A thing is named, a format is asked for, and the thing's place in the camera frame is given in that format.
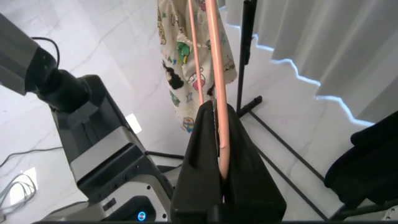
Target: curtain fold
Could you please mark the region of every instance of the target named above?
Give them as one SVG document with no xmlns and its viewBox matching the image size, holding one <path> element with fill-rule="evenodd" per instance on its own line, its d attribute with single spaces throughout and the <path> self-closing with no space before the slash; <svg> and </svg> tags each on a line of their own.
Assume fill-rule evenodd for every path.
<svg viewBox="0 0 398 224">
<path fill-rule="evenodd" d="M 225 0 L 227 23 L 241 25 L 243 1 Z M 318 96 L 338 96 L 357 119 L 398 110 L 398 1 L 260 0 L 254 33 L 318 80 Z"/>
</svg>

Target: black cylindrical joint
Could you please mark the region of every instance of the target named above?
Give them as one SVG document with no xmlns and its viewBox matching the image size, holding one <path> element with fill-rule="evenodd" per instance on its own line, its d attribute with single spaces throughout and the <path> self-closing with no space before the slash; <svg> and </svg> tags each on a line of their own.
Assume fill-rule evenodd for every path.
<svg viewBox="0 0 398 224">
<path fill-rule="evenodd" d="M 72 113 L 89 98 L 85 84 L 66 70 L 54 69 L 46 88 L 39 89 L 37 96 L 55 110 Z"/>
</svg>

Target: blue power button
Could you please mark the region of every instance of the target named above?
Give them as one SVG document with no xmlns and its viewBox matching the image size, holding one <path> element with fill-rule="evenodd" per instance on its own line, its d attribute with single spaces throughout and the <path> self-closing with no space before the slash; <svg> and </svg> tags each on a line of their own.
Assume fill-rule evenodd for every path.
<svg viewBox="0 0 398 224">
<path fill-rule="evenodd" d="M 140 212 L 140 213 L 138 213 L 138 216 L 137 216 L 139 221 L 144 221 L 146 217 L 147 217 L 147 214 L 145 214 L 145 212 Z"/>
</svg>

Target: glowing blue light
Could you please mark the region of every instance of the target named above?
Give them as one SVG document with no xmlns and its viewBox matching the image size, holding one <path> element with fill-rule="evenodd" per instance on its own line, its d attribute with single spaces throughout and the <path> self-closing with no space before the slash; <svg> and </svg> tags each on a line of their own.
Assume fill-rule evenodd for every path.
<svg viewBox="0 0 398 224">
<path fill-rule="evenodd" d="M 234 28 L 239 29 L 239 34 L 241 34 L 241 27 L 240 26 L 232 25 L 232 24 L 228 24 L 228 23 L 227 23 L 227 25 L 229 25 L 230 27 L 234 27 Z M 275 48 L 273 48 L 273 47 L 269 47 L 269 46 L 266 46 L 266 45 L 259 45 L 258 44 L 259 36 L 257 34 L 254 34 L 253 37 L 256 38 L 256 40 L 257 40 L 256 41 L 256 47 L 258 49 L 264 49 L 264 50 L 268 50 L 270 52 L 273 52 L 275 50 Z M 293 69 L 295 70 L 296 77 L 299 80 L 303 80 L 303 81 L 305 81 L 307 83 L 311 83 L 311 84 L 314 84 L 316 86 L 320 86 L 321 85 L 320 81 L 318 81 L 318 80 L 312 80 L 310 78 L 303 77 L 303 76 L 299 75 L 299 70 L 297 69 L 296 64 L 294 64 L 293 60 L 290 59 L 290 58 L 285 58 L 285 59 L 282 59 L 282 60 L 271 60 L 271 62 L 274 63 L 274 64 L 290 63 L 291 66 L 293 67 Z M 363 120 L 360 120 L 360 119 L 355 119 L 353 114 L 352 114 L 352 112 L 349 110 L 348 106 L 344 103 L 344 101 L 340 97 L 337 97 L 337 96 L 316 96 L 316 99 L 337 101 L 340 104 L 340 106 L 342 107 L 342 109 L 346 112 L 349 120 L 352 123 L 354 123 L 354 124 L 363 125 L 363 126 L 372 126 L 372 125 L 374 125 L 374 123 L 369 122 L 369 121 L 363 121 Z"/>
<path fill-rule="evenodd" d="M 137 216 L 139 221 L 144 221 L 146 217 L 147 217 L 147 214 L 145 212 L 140 212 L 140 213 L 138 213 L 138 216 Z"/>
</svg>

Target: white cable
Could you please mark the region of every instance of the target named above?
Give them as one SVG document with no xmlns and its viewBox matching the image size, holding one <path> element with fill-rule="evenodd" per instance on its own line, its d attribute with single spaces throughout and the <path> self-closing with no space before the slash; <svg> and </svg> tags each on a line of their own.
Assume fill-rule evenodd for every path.
<svg viewBox="0 0 398 224">
<path fill-rule="evenodd" d="M 18 177 L 23 175 L 30 180 L 32 185 L 19 180 L 15 181 Z M 24 191 L 24 198 L 20 202 L 15 203 L 14 205 L 2 208 L 1 205 L 5 201 L 6 196 L 11 191 L 11 189 L 17 184 L 19 184 L 22 187 L 22 190 Z M 9 184 L 7 184 L 6 188 L 2 192 L 0 192 L 0 214 L 9 215 L 11 213 L 20 210 L 23 206 L 25 206 L 25 204 L 28 201 L 30 201 L 33 198 L 35 194 L 36 194 L 36 185 L 33 182 L 33 180 L 26 174 L 18 174 L 10 181 Z"/>
</svg>

